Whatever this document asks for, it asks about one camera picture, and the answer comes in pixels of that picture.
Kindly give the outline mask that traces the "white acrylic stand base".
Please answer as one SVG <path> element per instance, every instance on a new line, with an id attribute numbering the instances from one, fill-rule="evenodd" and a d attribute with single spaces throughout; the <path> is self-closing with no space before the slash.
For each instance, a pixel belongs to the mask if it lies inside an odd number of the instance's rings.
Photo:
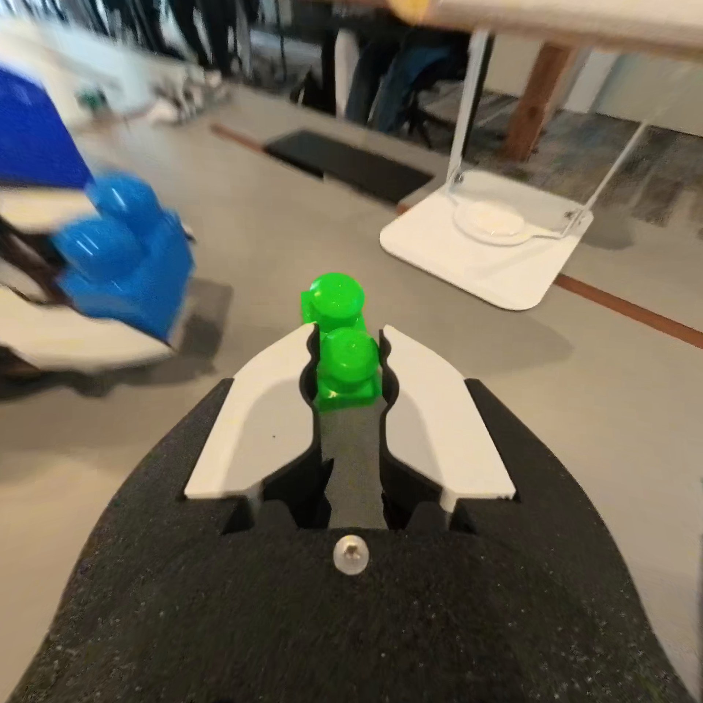
<path id="1" fill-rule="evenodd" d="M 468 68 L 444 185 L 380 233 L 386 253 L 485 302 L 512 312 L 534 308 L 593 222 L 600 194 L 633 151 L 641 123 L 584 204 L 463 166 L 472 109 L 487 65 L 487 30 L 472 34 Z"/>

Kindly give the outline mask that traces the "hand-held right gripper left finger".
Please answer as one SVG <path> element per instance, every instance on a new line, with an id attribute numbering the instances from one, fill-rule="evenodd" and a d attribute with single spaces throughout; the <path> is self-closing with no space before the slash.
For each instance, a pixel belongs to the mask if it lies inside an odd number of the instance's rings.
<path id="1" fill-rule="evenodd" d="M 305 323 L 268 346 L 232 378 L 184 488 L 189 500 L 245 497 L 300 500 L 315 484 L 308 459 L 321 462 L 313 405 L 319 331 Z"/>

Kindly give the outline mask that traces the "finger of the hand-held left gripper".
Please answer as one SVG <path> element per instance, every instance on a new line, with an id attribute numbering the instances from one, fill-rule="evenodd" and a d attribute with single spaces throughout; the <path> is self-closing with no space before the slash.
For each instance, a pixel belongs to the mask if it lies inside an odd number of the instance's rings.
<path id="1" fill-rule="evenodd" d="M 82 190 L 1 189 L 1 274 L 55 275 L 66 266 L 55 234 L 96 215 Z"/>
<path id="2" fill-rule="evenodd" d="M 1 265 L 1 369 L 123 370 L 159 364 L 176 348 L 126 323 L 51 304 L 39 285 Z"/>

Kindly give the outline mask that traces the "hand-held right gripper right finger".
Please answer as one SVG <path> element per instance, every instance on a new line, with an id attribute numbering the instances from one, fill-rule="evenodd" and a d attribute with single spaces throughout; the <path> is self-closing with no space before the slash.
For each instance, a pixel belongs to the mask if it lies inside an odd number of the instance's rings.
<path id="1" fill-rule="evenodd" d="M 517 489 L 462 374 L 392 325 L 380 343 L 387 395 L 380 473 L 391 501 L 514 499 Z"/>

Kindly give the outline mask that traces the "blue single-stud mega block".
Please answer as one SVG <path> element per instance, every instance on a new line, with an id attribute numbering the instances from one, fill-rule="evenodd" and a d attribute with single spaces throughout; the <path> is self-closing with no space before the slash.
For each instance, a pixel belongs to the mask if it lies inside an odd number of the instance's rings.
<path id="1" fill-rule="evenodd" d="M 131 223 L 107 215 L 79 219 L 53 243 L 66 261 L 59 288 L 80 313 L 168 341 L 193 270 L 189 242 L 173 212 Z"/>

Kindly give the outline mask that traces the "wooden table leg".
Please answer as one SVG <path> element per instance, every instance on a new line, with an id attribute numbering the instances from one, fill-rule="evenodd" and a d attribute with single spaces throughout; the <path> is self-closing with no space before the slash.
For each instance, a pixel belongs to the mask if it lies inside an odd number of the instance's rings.
<path id="1" fill-rule="evenodd" d="M 506 159 L 521 163 L 530 158 L 558 107 L 577 54 L 576 47 L 542 45 L 509 121 L 502 147 Z"/>

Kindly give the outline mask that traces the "green two-stud mega block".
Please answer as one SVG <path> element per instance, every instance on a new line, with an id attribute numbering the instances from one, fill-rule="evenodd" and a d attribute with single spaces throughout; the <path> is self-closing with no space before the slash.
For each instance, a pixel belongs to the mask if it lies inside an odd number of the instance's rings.
<path id="1" fill-rule="evenodd" d="M 380 353 L 365 326 L 364 303 L 361 284 L 340 272 L 322 274 L 300 294 L 301 320 L 319 332 L 321 413 L 371 406 L 381 395 Z"/>

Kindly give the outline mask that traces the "white black printed part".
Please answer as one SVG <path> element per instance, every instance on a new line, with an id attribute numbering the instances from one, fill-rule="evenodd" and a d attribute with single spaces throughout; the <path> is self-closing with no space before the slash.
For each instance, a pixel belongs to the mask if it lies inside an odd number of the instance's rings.
<path id="1" fill-rule="evenodd" d="M 197 117 L 228 96 L 221 72 L 186 65 L 149 80 L 153 101 L 145 113 L 151 125 L 176 125 Z"/>

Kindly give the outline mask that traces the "black table inset panel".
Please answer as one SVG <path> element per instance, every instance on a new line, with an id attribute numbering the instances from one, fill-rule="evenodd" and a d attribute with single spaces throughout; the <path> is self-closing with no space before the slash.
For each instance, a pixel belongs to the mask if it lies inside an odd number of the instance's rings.
<path id="1" fill-rule="evenodd" d="M 434 176 L 379 153 L 301 129 L 265 143 L 269 156 L 318 179 L 325 176 L 388 205 L 398 205 Z"/>

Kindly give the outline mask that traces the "blue plastic bin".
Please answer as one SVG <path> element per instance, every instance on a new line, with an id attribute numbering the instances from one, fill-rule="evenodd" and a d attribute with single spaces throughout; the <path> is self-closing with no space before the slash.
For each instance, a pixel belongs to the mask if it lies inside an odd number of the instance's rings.
<path id="1" fill-rule="evenodd" d="M 93 175 L 44 87 L 2 65 L 2 186 L 83 190 L 91 182 Z"/>

